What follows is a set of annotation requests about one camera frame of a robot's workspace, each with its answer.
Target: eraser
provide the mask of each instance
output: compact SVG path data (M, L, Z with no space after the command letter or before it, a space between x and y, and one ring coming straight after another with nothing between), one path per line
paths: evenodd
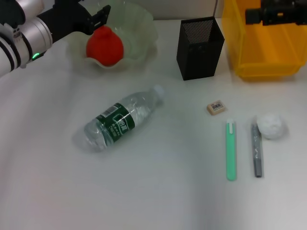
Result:
M225 105L220 100L207 105L207 110L211 115L217 115L225 111L225 109Z

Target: pen holder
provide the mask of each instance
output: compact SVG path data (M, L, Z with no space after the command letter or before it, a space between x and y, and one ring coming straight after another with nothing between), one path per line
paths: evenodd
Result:
M214 17L182 20L177 62L183 80L214 76L223 43Z

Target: green highlighter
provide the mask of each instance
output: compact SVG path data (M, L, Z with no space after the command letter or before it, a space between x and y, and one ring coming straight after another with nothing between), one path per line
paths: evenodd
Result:
M226 176L229 181L236 180L236 126L233 119L226 125Z

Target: yellow plastic bin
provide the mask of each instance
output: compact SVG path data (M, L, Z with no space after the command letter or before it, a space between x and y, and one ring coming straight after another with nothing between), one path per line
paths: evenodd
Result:
M222 25L235 73L247 81L274 81L296 73L307 59L306 25L245 25L245 9L260 0L225 0Z

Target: green bottle label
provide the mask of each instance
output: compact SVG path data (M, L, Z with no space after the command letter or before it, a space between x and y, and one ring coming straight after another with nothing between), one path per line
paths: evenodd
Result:
M108 108L96 119L108 130L113 142L118 141L125 133L135 127L132 116L120 103Z

